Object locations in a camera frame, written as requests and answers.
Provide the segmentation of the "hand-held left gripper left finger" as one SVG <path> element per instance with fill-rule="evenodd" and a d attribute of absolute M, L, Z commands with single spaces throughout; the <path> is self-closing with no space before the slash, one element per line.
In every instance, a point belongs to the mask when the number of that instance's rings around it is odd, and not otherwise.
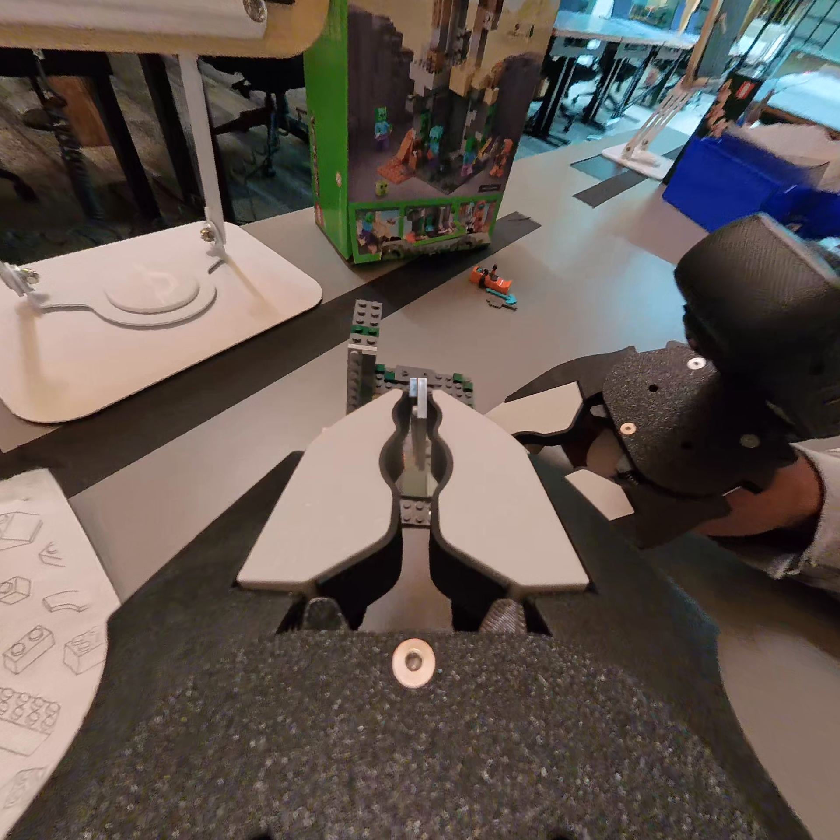
<path fill-rule="evenodd" d="M 389 391 L 325 427 L 303 452 L 237 583 L 314 594 L 383 550 L 401 521 L 408 426 L 408 394 Z"/>

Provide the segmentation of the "person's right hand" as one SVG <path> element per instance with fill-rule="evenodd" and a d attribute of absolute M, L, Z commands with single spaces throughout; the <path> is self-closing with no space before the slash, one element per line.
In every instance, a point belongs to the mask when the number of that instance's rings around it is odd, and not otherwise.
<path fill-rule="evenodd" d="M 823 506 L 824 489 L 811 460 L 778 469 L 761 492 L 736 488 L 725 495 L 728 513 L 702 522 L 694 533 L 710 538 L 747 538 L 777 529 L 794 529 L 813 520 Z"/>

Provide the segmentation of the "lego set box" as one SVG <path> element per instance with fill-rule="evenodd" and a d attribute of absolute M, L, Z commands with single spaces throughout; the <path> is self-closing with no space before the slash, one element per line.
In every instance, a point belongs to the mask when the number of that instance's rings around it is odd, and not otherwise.
<path fill-rule="evenodd" d="M 315 220 L 356 265 L 490 244 L 558 1 L 332 1 L 303 57 Z"/>

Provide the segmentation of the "blue storage bin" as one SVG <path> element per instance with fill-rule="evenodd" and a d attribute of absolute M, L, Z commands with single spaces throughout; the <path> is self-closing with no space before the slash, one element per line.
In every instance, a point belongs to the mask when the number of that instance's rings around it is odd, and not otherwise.
<path fill-rule="evenodd" d="M 838 238 L 838 157 L 789 161 L 743 140 L 741 129 L 689 140 L 663 200 L 709 233 L 761 213 L 801 238 Z"/>

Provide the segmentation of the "white printed paper bag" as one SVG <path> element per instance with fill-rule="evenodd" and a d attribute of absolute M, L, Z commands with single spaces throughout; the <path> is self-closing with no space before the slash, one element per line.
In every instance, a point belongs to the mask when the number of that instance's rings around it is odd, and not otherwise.
<path fill-rule="evenodd" d="M 98 692 L 119 598 L 57 480 L 1 482 L 1 837 L 67 753 Z"/>

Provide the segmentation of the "person's right forearm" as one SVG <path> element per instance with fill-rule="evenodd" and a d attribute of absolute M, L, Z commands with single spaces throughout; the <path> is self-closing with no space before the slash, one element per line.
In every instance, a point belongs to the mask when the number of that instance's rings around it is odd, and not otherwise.
<path fill-rule="evenodd" d="M 815 523 L 799 531 L 799 542 L 789 542 L 769 565 L 767 575 L 775 580 L 793 578 L 839 599 L 839 460 L 838 448 L 813 450 L 794 445 L 810 467 L 815 468 L 822 501 Z"/>

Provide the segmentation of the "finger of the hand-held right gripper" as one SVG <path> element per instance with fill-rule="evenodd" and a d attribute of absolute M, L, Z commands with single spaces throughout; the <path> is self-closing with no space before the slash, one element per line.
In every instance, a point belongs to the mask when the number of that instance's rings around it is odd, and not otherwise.
<path fill-rule="evenodd" d="M 583 468 L 570 472 L 565 478 L 609 522 L 634 515 L 625 490 L 612 479 Z"/>
<path fill-rule="evenodd" d="M 523 443 L 543 444 L 569 432 L 583 405 L 581 388 L 572 382 L 499 404 L 486 417 Z"/>

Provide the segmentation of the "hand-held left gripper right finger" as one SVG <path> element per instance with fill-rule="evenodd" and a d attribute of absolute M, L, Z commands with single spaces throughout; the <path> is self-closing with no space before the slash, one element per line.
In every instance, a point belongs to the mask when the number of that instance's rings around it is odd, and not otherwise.
<path fill-rule="evenodd" d="M 589 576 L 527 450 L 445 392 L 429 402 L 437 543 L 510 595 L 584 591 Z"/>

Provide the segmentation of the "grey lego baseplate build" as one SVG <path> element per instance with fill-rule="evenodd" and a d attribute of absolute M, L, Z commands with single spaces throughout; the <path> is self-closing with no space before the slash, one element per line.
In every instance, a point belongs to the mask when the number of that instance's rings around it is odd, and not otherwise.
<path fill-rule="evenodd" d="M 445 392 L 469 407 L 475 407 L 474 384 L 461 373 L 440 373 L 411 365 L 388 365 L 377 360 L 383 306 L 377 301 L 356 299 L 347 342 L 345 412 L 350 414 L 389 391 L 410 391 L 412 380 L 425 378 L 429 391 Z"/>

